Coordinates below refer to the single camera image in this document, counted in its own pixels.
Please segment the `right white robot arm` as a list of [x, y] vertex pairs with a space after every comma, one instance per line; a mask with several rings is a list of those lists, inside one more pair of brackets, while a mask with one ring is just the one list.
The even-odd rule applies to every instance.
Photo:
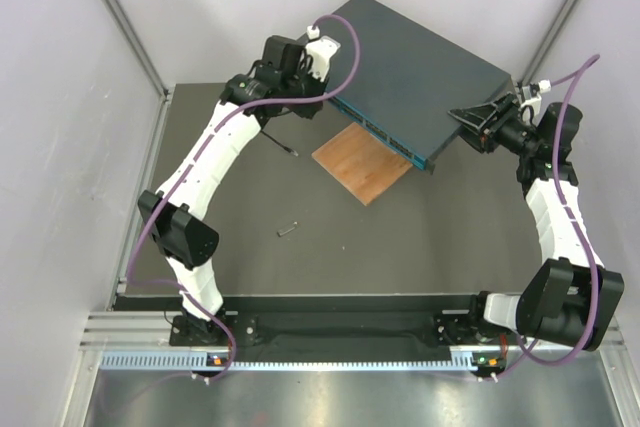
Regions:
[[621, 274], [604, 268], [588, 240], [578, 204], [578, 178], [568, 159], [582, 112], [550, 104], [541, 120], [516, 95], [452, 109], [460, 136], [474, 150], [503, 147], [519, 158], [516, 171], [536, 224], [542, 265], [518, 295], [482, 292], [467, 317], [469, 335], [487, 343], [502, 331], [582, 350], [596, 350], [624, 292]]

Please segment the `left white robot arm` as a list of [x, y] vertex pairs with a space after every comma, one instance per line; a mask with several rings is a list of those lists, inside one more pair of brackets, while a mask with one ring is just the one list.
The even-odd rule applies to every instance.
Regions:
[[156, 191], [144, 191], [138, 208], [152, 224], [150, 238], [180, 285], [178, 327], [205, 343], [226, 334], [227, 321], [211, 258], [219, 234], [204, 217], [224, 176], [268, 121], [300, 99], [298, 115], [312, 118], [322, 108], [332, 57], [340, 45], [315, 35], [307, 42], [273, 35], [249, 72], [226, 84], [212, 117], [178, 169]]

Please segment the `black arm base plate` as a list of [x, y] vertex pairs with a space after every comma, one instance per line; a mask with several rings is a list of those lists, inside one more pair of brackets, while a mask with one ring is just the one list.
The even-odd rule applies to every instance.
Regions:
[[173, 313], [169, 344], [244, 361], [442, 360], [469, 347], [506, 363], [513, 334], [481, 329], [479, 294], [229, 296], [213, 320], [223, 334], [206, 343], [177, 325], [176, 296], [117, 298], [117, 312]]

